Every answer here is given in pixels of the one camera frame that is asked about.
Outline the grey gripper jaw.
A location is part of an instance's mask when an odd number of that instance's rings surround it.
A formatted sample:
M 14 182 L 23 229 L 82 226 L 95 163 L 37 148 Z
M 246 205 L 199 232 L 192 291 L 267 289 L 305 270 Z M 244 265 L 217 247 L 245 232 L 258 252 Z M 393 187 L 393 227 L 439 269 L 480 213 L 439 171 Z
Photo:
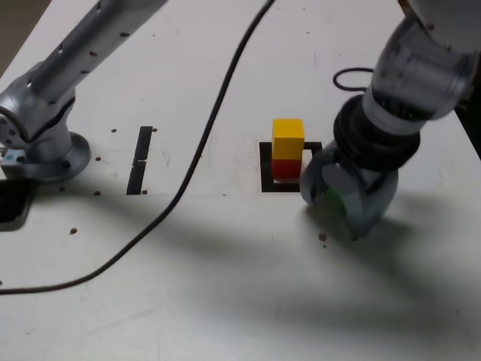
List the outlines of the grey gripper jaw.
M 300 193 L 308 205 L 321 205 L 327 196 L 335 196 L 332 174 L 336 166 L 337 145 L 330 142 L 315 153 L 300 177 Z
M 324 182 L 340 197 L 350 232 L 365 236 L 390 206 L 398 187 L 398 170 L 378 172 L 337 162 L 324 167 Z

